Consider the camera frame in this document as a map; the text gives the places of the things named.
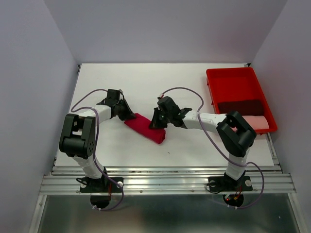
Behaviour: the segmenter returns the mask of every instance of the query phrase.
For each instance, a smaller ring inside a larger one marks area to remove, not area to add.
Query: black mounting bracket
[[[253,191],[251,178],[242,175],[238,181],[234,181],[228,176],[211,176],[208,178],[208,187],[210,192],[234,192],[242,187],[243,192]]]
[[[115,182],[122,183],[124,180],[123,177],[113,177],[111,179]],[[81,184],[80,193],[108,193],[109,191],[111,193],[121,193],[121,189],[110,180],[106,179],[104,175],[99,179],[91,179],[88,177],[77,178],[77,181]]]

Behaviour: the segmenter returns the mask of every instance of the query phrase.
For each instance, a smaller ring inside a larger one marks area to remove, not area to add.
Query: red cloth
[[[164,129],[149,129],[151,121],[146,117],[135,113],[136,119],[126,120],[124,123],[135,130],[137,133],[153,140],[154,142],[161,144],[165,139]]]
[[[238,111],[242,116],[263,116],[264,107],[260,100],[243,100],[218,103],[219,113]]]

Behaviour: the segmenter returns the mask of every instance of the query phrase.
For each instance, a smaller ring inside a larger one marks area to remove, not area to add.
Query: wire
[[[93,90],[91,92],[89,92],[88,94],[86,94],[82,99],[80,99],[72,108],[71,108],[71,112],[73,113],[76,113],[80,110],[83,110],[83,109],[90,109],[92,110],[94,113],[95,113],[95,118],[96,118],[96,125],[97,125],[97,129],[96,129],[96,137],[95,137],[95,147],[94,147],[94,152],[93,152],[93,158],[94,158],[94,163],[95,163],[95,166],[97,167],[97,169],[110,181],[112,182],[113,184],[115,184],[122,192],[122,197],[121,199],[119,200],[119,202],[117,204],[115,204],[114,206],[110,207],[110,208],[105,208],[105,209],[101,209],[101,208],[97,208],[96,206],[92,205],[92,207],[96,210],[99,210],[99,211],[109,211],[109,210],[112,210],[114,208],[116,208],[118,205],[121,204],[121,202],[123,201],[123,198],[124,198],[124,191],[123,191],[123,188],[116,182],[114,181],[113,179],[111,179],[106,173],[104,173],[104,171],[99,167],[98,163],[97,163],[97,159],[96,159],[96,148],[97,148],[97,141],[98,141],[98,136],[99,136],[99,115],[98,115],[98,112],[96,109],[92,108],[92,107],[80,107],[78,109],[74,109],[79,103],[81,103],[86,97],[88,97],[89,95],[91,95],[92,93],[96,92],[96,91],[105,91],[107,92],[107,90],[105,89],[96,89],[96,90]]]
[[[223,190],[221,190],[221,191],[219,191],[219,192],[212,192],[212,191],[210,191],[210,190],[207,188],[209,185],[210,185],[209,183],[205,185],[205,190],[208,191],[209,193],[212,193],[212,194],[219,194],[219,193],[223,192]]]
[[[242,185],[240,186],[240,193],[238,194],[238,196],[236,196],[237,195],[237,193],[238,193],[238,191],[235,193],[235,195],[234,195],[234,200],[237,200],[239,197],[240,197],[240,195],[241,195],[241,193],[242,193]]]
[[[199,123],[200,123],[200,125],[201,125],[201,127],[202,127],[202,130],[203,130],[203,132],[205,133],[205,135],[208,137],[208,139],[210,140],[210,142],[212,143],[212,145],[216,148],[216,150],[217,150],[228,162],[232,163],[232,164],[235,165],[235,166],[239,166],[239,167],[246,167],[246,166],[249,165],[249,164],[253,164],[253,165],[258,169],[258,171],[259,171],[260,174],[261,174],[261,178],[262,178],[262,187],[261,187],[261,191],[260,191],[259,196],[257,197],[257,199],[256,199],[255,201],[253,201],[253,202],[252,202],[251,204],[249,204],[249,205],[241,206],[241,207],[234,207],[234,208],[237,208],[237,209],[245,209],[245,208],[248,208],[248,207],[250,207],[250,206],[256,204],[256,203],[259,201],[259,199],[261,198],[261,196],[262,196],[262,194],[263,194],[263,190],[264,190],[264,175],[263,175],[262,170],[260,169],[260,167],[259,167],[257,164],[255,164],[254,162],[248,162],[248,163],[246,163],[246,164],[244,164],[244,165],[237,164],[237,163],[235,163],[234,161],[232,161],[231,159],[229,159],[229,158],[220,150],[220,148],[217,146],[217,144],[216,144],[216,143],[213,141],[213,139],[210,137],[209,133],[207,132],[207,130],[206,130],[206,128],[205,128],[205,126],[204,126],[204,124],[203,124],[203,122],[202,122],[202,120],[201,120],[201,117],[200,117],[200,110],[202,109],[202,107],[203,107],[203,105],[204,105],[204,100],[203,100],[202,96],[200,96],[199,93],[197,93],[197,92],[195,92],[195,91],[193,91],[193,90],[191,90],[191,89],[189,89],[189,88],[180,87],[180,86],[179,86],[179,87],[173,87],[173,88],[170,88],[170,89],[164,91],[164,92],[162,93],[162,95],[164,95],[165,93],[167,93],[167,92],[169,92],[169,91],[177,90],[177,89],[188,90],[188,91],[190,91],[190,92],[196,94],[196,95],[200,98],[200,100],[201,100],[202,103],[201,103],[200,107],[198,108],[197,113],[198,113],[198,120],[199,120]]]
[[[108,187],[108,194],[110,197],[111,197],[111,189],[112,189],[112,184],[110,183]]]
[[[123,94],[123,91],[121,91],[121,95],[122,95],[122,100],[124,100],[124,94]]]
[[[237,190],[237,191],[235,192],[234,196],[236,196],[236,195],[237,195],[237,193],[241,190],[241,187],[242,187],[242,186],[240,186],[240,189],[239,189],[239,190]]]

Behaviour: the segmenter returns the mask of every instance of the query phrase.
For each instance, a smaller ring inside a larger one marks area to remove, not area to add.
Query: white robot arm
[[[229,114],[200,113],[200,122],[196,111],[191,108],[180,109],[168,96],[159,98],[157,104],[158,107],[154,109],[154,116],[149,128],[163,129],[167,127],[168,123],[171,123],[184,129],[202,130],[202,124],[206,131],[217,133],[229,152],[230,160],[217,190],[231,191],[241,186],[244,180],[246,158],[249,148],[256,138],[256,132],[238,112]]]
[[[115,116],[122,121],[136,118],[121,90],[108,89],[107,97],[93,109],[98,113],[99,123]],[[85,177],[77,179],[84,185],[84,189],[80,189],[81,192],[100,192],[107,184],[107,180],[101,173],[103,171],[106,174],[106,169],[93,154],[96,146],[95,130],[96,114],[91,109],[80,114],[67,114],[65,117],[59,149],[73,158],[83,169]]]

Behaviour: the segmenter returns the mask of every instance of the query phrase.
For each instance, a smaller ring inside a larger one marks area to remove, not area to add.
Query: gray wall
[[[81,62],[251,62],[286,0],[45,0]]]
[[[0,232],[27,232],[77,65],[43,0],[0,7]]]
[[[311,225],[311,1],[289,0],[253,67],[279,130],[272,135]]]

